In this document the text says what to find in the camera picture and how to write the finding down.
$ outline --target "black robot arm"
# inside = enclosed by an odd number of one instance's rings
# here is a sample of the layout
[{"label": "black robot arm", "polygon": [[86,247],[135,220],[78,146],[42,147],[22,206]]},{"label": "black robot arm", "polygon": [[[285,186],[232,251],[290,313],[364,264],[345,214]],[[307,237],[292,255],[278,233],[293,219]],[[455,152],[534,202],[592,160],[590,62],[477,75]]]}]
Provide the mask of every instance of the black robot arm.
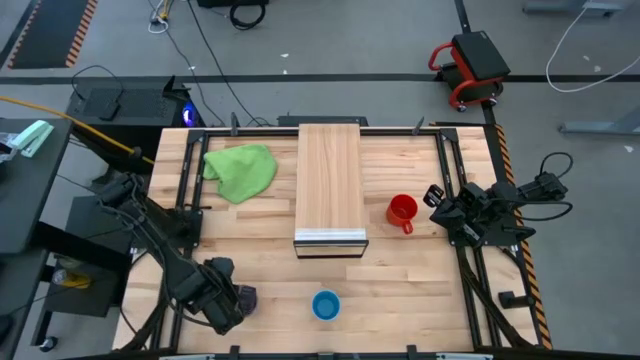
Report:
[{"label": "black robot arm", "polygon": [[137,175],[120,176],[100,194],[103,209],[119,217],[163,268],[165,295],[194,315],[202,311],[218,334],[226,334],[255,307],[255,289],[253,296],[241,301],[240,288],[231,282],[231,259],[214,258],[198,264],[182,256],[171,241],[188,235],[188,219],[150,200],[142,185]]},{"label": "black robot arm", "polygon": [[[516,242],[531,237],[535,234],[534,229],[526,226],[506,226],[502,220],[524,205],[558,203],[564,199],[566,192],[567,188],[555,174],[543,172],[532,182],[519,188],[506,182],[497,182],[490,189],[482,190],[475,183],[468,183],[453,199],[443,199],[444,191],[437,185],[431,185],[424,196],[424,202],[436,208],[429,217],[431,221],[464,239],[469,246],[477,248],[487,242],[485,236],[495,230],[495,227],[501,227],[500,231],[514,234]],[[568,205],[568,209],[552,218],[560,217],[571,210],[571,204],[562,204]]]}]

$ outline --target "yellow hose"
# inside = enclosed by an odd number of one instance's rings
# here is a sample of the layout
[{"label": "yellow hose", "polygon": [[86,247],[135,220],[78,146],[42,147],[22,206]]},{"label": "yellow hose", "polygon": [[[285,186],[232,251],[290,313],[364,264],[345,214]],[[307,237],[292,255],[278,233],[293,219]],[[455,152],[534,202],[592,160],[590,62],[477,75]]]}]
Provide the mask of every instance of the yellow hose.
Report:
[{"label": "yellow hose", "polygon": [[[76,125],[77,127],[80,127],[80,128],[83,128],[83,129],[89,131],[90,133],[94,134],[95,136],[97,136],[97,137],[101,138],[102,140],[110,143],[111,145],[114,145],[114,146],[126,151],[129,154],[133,154],[133,149],[132,148],[130,148],[130,147],[126,146],[126,145],[123,145],[122,143],[118,142],[117,140],[114,140],[113,138],[108,137],[107,135],[105,135],[105,134],[101,133],[100,131],[96,130],[95,128],[93,128],[93,127],[83,123],[82,121],[80,121],[78,119],[75,119],[75,118],[73,118],[73,117],[71,117],[71,116],[69,116],[69,115],[67,115],[67,114],[65,114],[63,112],[48,108],[46,106],[36,105],[36,104],[32,104],[30,102],[26,102],[26,101],[22,101],[22,100],[16,100],[16,99],[13,99],[13,98],[10,98],[10,97],[6,97],[6,96],[0,96],[0,101],[5,101],[5,102],[8,102],[8,103],[21,105],[21,106],[26,106],[26,107],[31,108],[31,109],[36,109],[36,110],[48,112],[50,114],[54,114],[56,116],[60,116],[60,117],[65,118],[65,119],[69,119],[69,120],[73,121],[74,125]],[[151,165],[154,164],[153,160],[149,159],[146,156],[143,156],[142,160],[148,162]]]}]

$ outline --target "light wood plank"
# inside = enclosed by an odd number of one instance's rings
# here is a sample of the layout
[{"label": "light wood plank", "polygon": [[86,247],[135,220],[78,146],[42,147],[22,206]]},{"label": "light wood plank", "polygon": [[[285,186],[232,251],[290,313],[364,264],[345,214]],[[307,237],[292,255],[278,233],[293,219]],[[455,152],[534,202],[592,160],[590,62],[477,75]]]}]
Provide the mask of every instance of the light wood plank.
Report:
[{"label": "light wood plank", "polygon": [[298,137],[295,239],[366,239],[360,127],[305,124]]}]

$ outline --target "power cord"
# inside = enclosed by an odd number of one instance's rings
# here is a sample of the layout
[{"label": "power cord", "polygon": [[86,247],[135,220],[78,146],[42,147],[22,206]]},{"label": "power cord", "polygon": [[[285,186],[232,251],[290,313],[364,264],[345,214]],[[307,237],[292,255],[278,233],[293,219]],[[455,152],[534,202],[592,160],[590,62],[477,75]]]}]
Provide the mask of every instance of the power cord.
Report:
[{"label": "power cord", "polygon": [[111,77],[113,77],[113,78],[118,82],[118,84],[120,85],[120,92],[119,92],[119,93],[118,93],[118,95],[116,95],[116,97],[112,100],[113,102],[117,102],[117,101],[118,101],[118,99],[120,99],[120,96],[122,96],[122,94],[124,93],[124,85],[122,85],[122,81],[120,81],[120,79],[119,79],[119,78],[118,78],[114,73],[112,73],[109,69],[107,69],[106,67],[104,67],[104,66],[102,66],[102,65],[91,65],[91,66],[87,66],[86,68],[84,68],[84,69],[82,69],[82,70],[78,71],[77,73],[73,74],[73,76],[71,77],[71,87],[73,88],[73,92],[74,92],[74,93],[76,93],[76,94],[78,95],[78,97],[79,97],[82,101],[87,100],[87,97],[85,97],[85,96],[81,95],[81,94],[80,94],[80,92],[78,92],[78,88],[76,87],[75,80],[76,80],[76,77],[77,77],[78,75],[82,74],[83,72],[85,72],[85,71],[87,71],[87,70],[95,69],[95,68],[102,69],[102,70],[104,70],[104,71],[108,72],[108,73],[109,73],[109,75],[111,75]]},{"label": "power cord", "polygon": [[213,9],[211,9],[210,11],[216,15],[224,17],[225,19],[229,19],[231,21],[231,25],[233,25],[233,27],[235,27],[238,30],[244,31],[244,30],[253,29],[254,27],[256,27],[256,25],[260,24],[262,20],[264,20],[264,16],[266,15],[267,8],[264,6],[264,4],[259,4],[258,6],[260,6],[260,15],[258,15],[258,18],[255,21],[245,23],[240,21],[236,17],[236,11],[240,6],[244,5],[243,2],[244,0],[238,0],[235,4],[231,5],[231,8],[229,8],[229,12],[226,14],[221,13],[219,11],[215,11]]},{"label": "power cord", "polygon": [[569,153],[566,153],[564,151],[556,151],[556,152],[552,152],[551,154],[545,156],[544,159],[542,159],[542,164],[540,164],[540,172],[538,173],[538,175],[542,175],[542,173],[544,172],[544,164],[547,162],[547,160],[551,157],[558,156],[558,155],[566,156],[569,159],[569,166],[567,166],[567,169],[565,171],[563,171],[560,175],[558,175],[558,179],[565,176],[569,171],[571,171],[571,168],[573,168],[573,156],[571,156]]},{"label": "power cord", "polygon": [[[11,103],[11,104],[16,104],[16,105],[20,105],[20,106],[25,106],[25,107],[28,107],[30,109],[35,109],[35,110],[48,112],[50,114],[59,116],[61,118],[65,118],[67,120],[71,120],[75,126],[90,132],[91,134],[93,134],[93,135],[99,137],[100,139],[108,142],[109,144],[111,144],[111,145],[113,145],[113,146],[115,146],[115,147],[117,147],[117,148],[129,153],[130,155],[135,152],[132,148],[120,143],[119,141],[117,141],[117,140],[115,140],[115,139],[103,134],[102,132],[98,131],[96,128],[94,128],[92,126],[89,126],[89,125],[83,123],[82,121],[80,121],[80,120],[78,120],[78,119],[76,119],[76,118],[74,118],[72,116],[69,116],[69,115],[67,115],[67,114],[65,114],[63,112],[48,108],[46,106],[32,104],[32,103],[27,102],[27,101],[17,100],[17,99],[10,98],[10,97],[7,97],[7,96],[0,96],[0,101],[8,102],[8,103]],[[154,161],[149,159],[146,156],[143,156],[142,160],[147,162],[147,163],[149,163],[149,164],[151,164],[151,165],[154,164]]]},{"label": "power cord", "polygon": [[564,32],[564,35],[562,35],[562,37],[560,38],[560,41],[558,42],[558,45],[556,45],[556,49],[553,51],[553,54],[551,54],[551,57],[549,58],[549,61],[547,62],[547,67],[545,69],[545,75],[547,75],[547,82],[549,83],[549,86],[551,86],[554,90],[559,91],[561,93],[575,93],[575,92],[579,92],[582,90],[587,90],[589,88],[592,88],[596,85],[600,85],[604,82],[607,82],[623,73],[625,73],[627,70],[631,69],[632,67],[634,67],[638,61],[640,61],[640,56],[638,56],[637,59],[635,59],[631,64],[629,64],[628,66],[626,66],[625,68],[623,68],[622,70],[618,71],[617,73],[606,77],[602,80],[596,81],[594,83],[591,83],[589,85],[585,85],[576,89],[560,89],[557,86],[553,85],[553,83],[551,82],[551,78],[549,77],[549,67],[551,66],[551,62],[553,61],[553,59],[556,57],[556,54],[558,53],[558,50],[560,50],[560,46],[562,45],[562,43],[564,42],[564,39],[567,37],[567,35],[569,34],[569,31],[571,31],[571,29],[573,28],[573,26],[578,22],[578,20],[580,20],[580,18],[582,18],[582,15],[584,15],[584,13],[588,10],[588,7],[586,7],[586,4],[584,5],[585,8],[582,10],[582,12],[580,13],[580,15],[578,15],[578,17],[571,23],[571,25],[569,25],[569,27],[567,28],[567,30]]},{"label": "power cord", "polygon": [[[149,6],[154,8],[153,4],[151,3],[151,0],[147,0],[147,2],[149,3]],[[204,98],[204,92],[202,91],[202,86],[200,86],[200,82],[198,81],[198,77],[196,76],[196,73],[193,70],[194,67],[191,66],[191,61],[189,61],[189,58],[187,58],[187,56],[180,50],[180,47],[178,47],[178,43],[175,41],[173,36],[171,36],[171,32],[169,32],[169,30],[167,29],[167,31],[165,31],[165,33],[169,37],[169,40],[171,40],[171,42],[173,43],[173,47],[176,49],[178,54],[182,57],[184,62],[187,63],[187,66],[189,67],[189,71],[191,72],[191,76],[193,77],[193,81],[195,82],[196,87],[198,88],[198,92],[200,93],[200,99],[202,100],[202,104],[204,105],[204,107],[207,110],[209,110],[209,112],[216,118],[216,120],[218,120],[218,122],[220,123],[220,125],[222,125],[222,127],[227,127],[227,125],[222,120],[222,118],[220,118],[220,116],[218,116],[218,114],[216,114],[216,112],[213,111],[211,109],[211,107],[209,107],[209,105],[207,104],[207,101]]]},{"label": "power cord", "polygon": [[202,36],[202,40],[204,41],[204,44],[207,46],[207,49],[209,50],[209,53],[211,54],[211,57],[213,57],[213,61],[215,62],[216,67],[218,68],[218,71],[220,72],[220,76],[222,77],[222,80],[224,80],[224,83],[229,88],[229,91],[231,92],[231,95],[233,95],[233,97],[238,102],[238,105],[240,105],[242,110],[244,110],[244,112],[247,113],[247,115],[249,115],[249,117],[251,118],[251,122],[254,122],[254,121],[257,122],[256,118],[253,115],[251,115],[251,113],[249,112],[249,110],[247,110],[247,108],[244,106],[242,101],[240,101],[240,99],[238,98],[238,95],[236,95],[236,92],[233,91],[233,88],[229,84],[229,81],[227,80],[227,77],[224,75],[224,72],[222,71],[222,67],[220,66],[220,63],[218,62],[218,57],[213,52],[213,49],[211,48],[211,45],[209,45],[209,41],[207,41],[207,37],[204,35],[204,32],[202,31],[202,27],[200,26],[200,22],[198,21],[198,17],[196,16],[196,12],[193,10],[193,6],[191,5],[191,1],[188,0],[187,4],[189,5],[189,10],[191,10],[191,14],[193,15],[193,20],[195,21],[196,26],[198,27],[198,31],[200,32],[200,36]]},{"label": "power cord", "polygon": [[[565,176],[569,171],[571,171],[571,168],[573,168],[573,157],[569,153],[566,153],[563,151],[557,151],[557,152],[552,152],[548,154],[542,159],[542,163],[540,164],[540,172],[538,173],[538,175],[542,175],[542,173],[544,172],[544,165],[546,164],[547,160],[549,160],[554,156],[565,156],[569,159],[569,165],[567,166],[567,169],[563,171],[560,175],[558,175],[558,179]],[[516,216],[516,219],[524,220],[524,221],[555,220],[567,215],[569,212],[571,212],[571,210],[573,210],[573,204],[568,201],[530,201],[530,200],[492,199],[491,202],[505,202],[509,204],[518,204],[518,205],[564,205],[567,207],[567,209],[564,210],[563,212],[553,216],[545,217],[545,218],[527,218],[523,216]]]}]

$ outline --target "butcher block tabletop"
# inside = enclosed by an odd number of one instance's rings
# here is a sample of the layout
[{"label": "butcher block tabletop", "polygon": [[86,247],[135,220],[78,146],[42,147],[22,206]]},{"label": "butcher block tabletop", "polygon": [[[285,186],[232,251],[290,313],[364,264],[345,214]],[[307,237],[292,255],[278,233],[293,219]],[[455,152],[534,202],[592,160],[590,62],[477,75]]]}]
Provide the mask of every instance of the butcher block tabletop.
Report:
[{"label": "butcher block tabletop", "polygon": [[[165,129],[151,177],[149,196],[165,208],[175,206],[188,129]],[[457,128],[467,179],[482,188],[496,182],[485,132],[481,127]],[[444,188],[436,142],[430,136],[361,136],[360,161],[364,192],[364,225],[369,246],[361,259],[297,259],[296,228],[298,137],[213,137],[209,151],[245,145],[266,145],[278,163],[271,185],[258,196],[234,205],[217,195],[216,181],[202,188],[203,226],[193,258],[229,257],[233,282],[258,292],[255,312],[227,335],[182,322],[179,352],[241,353],[420,352],[471,351],[469,325],[456,252],[446,231],[429,221],[433,209],[422,197],[431,184]],[[446,143],[450,172],[453,153]],[[194,147],[186,199],[191,199],[200,145]],[[454,190],[458,183],[454,180]],[[385,211],[394,195],[408,194],[418,203],[413,233],[390,225]],[[491,292],[524,294],[515,263],[496,248],[483,249]],[[473,266],[470,251],[469,261]],[[122,309],[136,328],[156,304],[161,269],[150,256],[132,269]],[[341,299],[336,320],[318,320],[311,299],[330,289]],[[487,321],[476,298],[483,343],[489,345]],[[520,334],[537,343],[528,308],[503,311]],[[173,313],[167,311],[162,345],[168,344]],[[133,333],[121,318],[113,347]]]}]

